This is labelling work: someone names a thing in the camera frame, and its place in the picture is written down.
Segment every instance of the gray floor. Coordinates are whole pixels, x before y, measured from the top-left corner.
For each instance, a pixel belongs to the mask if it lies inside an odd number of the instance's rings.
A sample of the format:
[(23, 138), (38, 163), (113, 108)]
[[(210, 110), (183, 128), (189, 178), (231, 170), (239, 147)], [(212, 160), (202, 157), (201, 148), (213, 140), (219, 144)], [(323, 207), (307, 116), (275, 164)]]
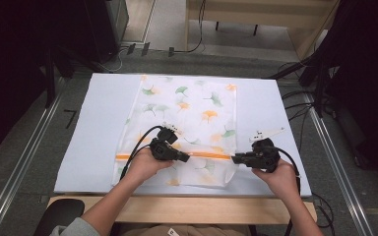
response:
[[(158, 9), (161, 7), (159, 4), (161, 1), (157, 0)], [(156, 24), (151, 25), (148, 39), (156, 37), (153, 35), (152, 31), (156, 28), (155, 25)], [(280, 29), (270, 30), (278, 33)], [(205, 38), (208, 38), (208, 32), (212, 34), (216, 33), (215, 30), (207, 30)], [(193, 39), (190, 39), (191, 43), (196, 42), (196, 35), (193, 37)], [(266, 44), (259, 45), (257, 46), (258, 48), (265, 48), (263, 50), (268, 53), (261, 54), (260, 57), (254, 53), (252, 56), (246, 56), (244, 53), (234, 56), (234, 54), (231, 53), (231, 57), (228, 57), (228, 55), (218, 52), (208, 52), (207, 50), (212, 48), (212, 44), (208, 43), (208, 39), (206, 39), (205, 44), (207, 49), (204, 50), (203, 54), (177, 54), (173, 57), (167, 57), (167, 54), (164, 52), (151, 52), (149, 55), (142, 57), (138, 52), (131, 55), (125, 55), (124, 53), (121, 56), (123, 63), (122, 68), (118, 73), (211, 75), (257, 79), (266, 78), (274, 74), (286, 61), (294, 61), (292, 49), (286, 48), (287, 44), (281, 44), (280, 47), (274, 45), (274, 48), (277, 48), (276, 50), (273, 50), (272, 47), (269, 49), (269, 45)], [(221, 44), (231, 45), (231, 38), (227, 38)], [(158, 45), (158, 48), (162, 47), (161, 42), (153, 39), (152, 46), (156, 45)], [(170, 44), (166, 43), (164, 46), (168, 48)], [(118, 65), (119, 62), (117, 60), (106, 64), (106, 66), (111, 66), (112, 68)], [(40, 217), (45, 211), (48, 198), (53, 196), (52, 190), (57, 171), (78, 119), (78, 115), (76, 115), (72, 125), (66, 129), (72, 114), (64, 112), (64, 110), (80, 110), (88, 89), (91, 74), (88, 69), (77, 66), (77, 72), (73, 79), (67, 80), (65, 92), (55, 110), (53, 119), (42, 137), (17, 194), (12, 199), (2, 222), (0, 222), (0, 235), (32, 235), (36, 228)], [(279, 82), (281, 94), (301, 89), (295, 77), (295, 74), (289, 75), (289, 79)], [(287, 99), (284, 103), (288, 106), (303, 101), (304, 97), (297, 95)], [(30, 110), (12, 129), (11, 133), (0, 147), (0, 193), (5, 187), (7, 180), (10, 178), (17, 161), (23, 153), (24, 147), (27, 145), (35, 126), (44, 112), (44, 103), (45, 93), (31, 106)], [(290, 109), (287, 112), (288, 116), (294, 113), (295, 110)], [(341, 162), (345, 167), (346, 174), (365, 209), (373, 233), (378, 235), (378, 171), (364, 171), (356, 167), (347, 141), (336, 121), (329, 115), (325, 115), (323, 120)], [(298, 144), (301, 126), (302, 117), (292, 120), (291, 128)], [(316, 132), (315, 125), (309, 116), (304, 122), (301, 156), (311, 189), (316, 194), (325, 198), (333, 208), (336, 234), (359, 235), (349, 212), (347, 201), (345, 200), (328, 156)], [(320, 204), (316, 199), (315, 203), (316, 206)], [(318, 209), (317, 213), (319, 218), (318, 223), (326, 224), (322, 212)], [(258, 225), (258, 229), (260, 232), (269, 235), (282, 235), (285, 226)], [(326, 235), (331, 234), (329, 228), (323, 230)]]

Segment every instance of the hand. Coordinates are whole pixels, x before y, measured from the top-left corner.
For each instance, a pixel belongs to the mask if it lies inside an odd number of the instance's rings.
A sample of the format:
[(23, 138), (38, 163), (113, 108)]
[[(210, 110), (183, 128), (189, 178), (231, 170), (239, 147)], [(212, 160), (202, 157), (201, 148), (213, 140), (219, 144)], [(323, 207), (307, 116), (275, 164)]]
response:
[(266, 173), (255, 168), (252, 168), (251, 171), (265, 181), (272, 192), (282, 201), (299, 196), (293, 166), (286, 161), (280, 159), (278, 167), (273, 173)]
[(144, 181), (150, 179), (159, 170), (173, 165), (173, 161), (156, 160), (149, 148), (141, 149), (131, 162), (130, 168), (124, 178), (138, 181), (143, 184)]

